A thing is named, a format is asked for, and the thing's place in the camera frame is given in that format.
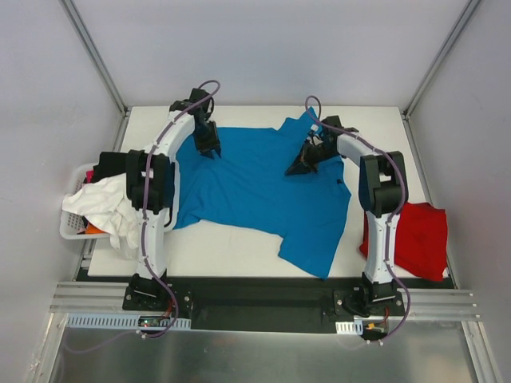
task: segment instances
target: blue t-shirt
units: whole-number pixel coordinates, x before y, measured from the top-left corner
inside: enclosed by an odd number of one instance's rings
[[[190,136],[177,153],[180,210],[176,229],[201,219],[283,238],[279,257],[327,278],[344,231],[351,194],[336,156],[319,172],[285,176],[311,129],[304,113],[273,128],[218,128],[222,158],[197,154]]]

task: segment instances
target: white table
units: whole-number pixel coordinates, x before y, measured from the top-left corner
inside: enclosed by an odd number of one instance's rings
[[[301,106],[217,106],[213,120],[219,127],[279,128],[287,116],[298,118]],[[122,152],[142,148],[162,129],[168,112],[164,107],[136,107],[131,111]],[[406,162],[411,203],[426,201],[398,108],[323,107],[323,116],[338,114],[343,125],[356,127],[372,144],[387,151],[399,150]],[[359,277],[366,260],[358,252],[362,240],[363,210],[358,203],[358,167],[345,161],[344,179],[352,197],[347,224],[335,253],[330,277]],[[279,258],[282,239],[262,231],[201,221],[165,235],[169,276],[200,277],[308,277],[311,275]],[[136,260],[126,260],[99,239],[90,263],[90,276],[131,276]],[[400,277],[413,277],[397,268]]]

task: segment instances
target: cable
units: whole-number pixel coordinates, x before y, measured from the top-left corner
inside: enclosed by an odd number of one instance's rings
[[[315,122],[315,124],[321,125],[324,128],[333,130],[334,132],[340,132],[342,134],[348,135],[349,137],[353,137],[356,140],[362,142],[364,145],[366,145],[366,147],[368,147],[370,150],[372,150],[374,152],[377,152],[378,154],[381,154],[382,156],[384,156],[386,158],[387,161],[389,161],[390,166],[392,166],[396,176],[398,177],[399,186],[401,188],[401,199],[399,200],[399,204],[396,207],[396,209],[394,211],[392,211],[392,213],[390,213],[389,218],[386,221],[386,224],[390,226],[390,224],[392,223],[392,219],[397,214],[399,214],[399,212],[402,210],[403,206],[405,205],[405,201],[406,201],[405,182],[404,182],[403,176],[401,174],[401,171],[398,168],[398,165],[394,162],[394,160],[392,160],[392,157],[390,157],[387,152],[384,152],[382,149],[376,148],[374,145],[370,144],[367,140],[365,140],[363,137],[359,136],[358,134],[356,134],[354,132],[347,131],[346,129],[343,129],[343,128],[336,128],[335,126],[331,126],[329,124],[324,124],[323,122],[321,122],[309,110],[309,100],[310,99],[313,99],[313,100],[315,100],[318,103],[319,111],[321,111],[321,101],[319,100],[318,97],[312,96],[312,95],[308,96],[305,99],[305,111],[307,112],[309,117]],[[408,318],[408,315],[410,314],[410,308],[411,308],[411,296],[410,296],[410,292],[408,291],[408,288],[401,281],[401,279],[399,279],[398,276],[394,273],[394,271],[392,270],[392,267],[390,267],[390,248],[389,247],[390,247],[390,230],[387,230],[386,231],[386,238],[385,238],[385,264],[386,264],[387,270],[389,271],[390,276],[405,291],[405,294],[406,294],[406,310],[405,310],[405,314],[403,315],[401,321],[398,323],[397,326],[394,327],[394,329],[392,331],[390,331],[385,336],[385,339],[387,339],[392,334],[395,334],[396,331],[398,331],[402,327],[402,325],[405,323],[406,319]]]
[[[201,98],[197,102],[194,102],[193,104],[189,105],[187,108],[182,110],[179,114],[177,114],[176,117],[174,117],[174,120],[170,121],[168,125],[161,131],[160,135],[156,139],[156,143],[151,147],[151,150],[149,150],[149,153],[147,155],[147,161],[145,163],[145,182],[144,182],[144,201],[142,203],[142,218],[144,222],[142,223],[141,228],[141,250],[142,250],[142,258],[144,259],[145,267],[147,267],[148,272],[151,274],[151,276],[168,292],[170,295],[172,302],[174,304],[174,307],[176,307],[176,314],[174,315],[174,318],[170,323],[160,332],[156,334],[145,334],[148,338],[158,338],[162,335],[164,335],[172,326],[174,326],[174,323],[176,322],[178,316],[179,316],[179,306],[177,304],[176,296],[170,290],[170,287],[167,286],[165,282],[163,282],[153,271],[151,268],[151,265],[148,261],[147,251],[145,249],[145,240],[146,240],[146,229],[147,229],[147,222],[148,222],[148,216],[147,216],[147,204],[149,199],[149,174],[151,174],[151,159],[153,157],[154,152],[158,149],[158,145],[160,142],[164,139],[164,137],[167,135],[167,132],[170,130],[170,128],[185,114],[193,110],[194,108],[202,105],[205,101],[212,99],[212,97],[220,90],[220,83],[217,80],[209,80],[205,81],[202,84],[199,85],[199,89],[202,89],[204,86],[208,84],[216,84],[216,88],[209,93],[206,97]]]

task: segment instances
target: gray floor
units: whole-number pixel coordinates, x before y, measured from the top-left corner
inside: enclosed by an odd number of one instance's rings
[[[67,329],[73,349],[116,330]],[[55,382],[471,382],[477,381],[458,323],[408,322],[384,346],[356,336],[174,331],[129,334],[96,351],[59,351]]]

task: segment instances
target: white laundry basket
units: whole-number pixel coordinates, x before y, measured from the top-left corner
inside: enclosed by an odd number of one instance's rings
[[[71,181],[68,183],[65,190],[66,194],[74,194],[81,189],[83,180],[86,178],[86,173],[89,170],[93,170],[93,166],[97,164],[85,164],[77,168],[71,176]],[[108,238],[109,235],[104,234],[78,234],[79,231],[83,230],[83,220],[81,216],[62,211],[61,215],[61,236],[65,239],[96,239],[96,238]]]

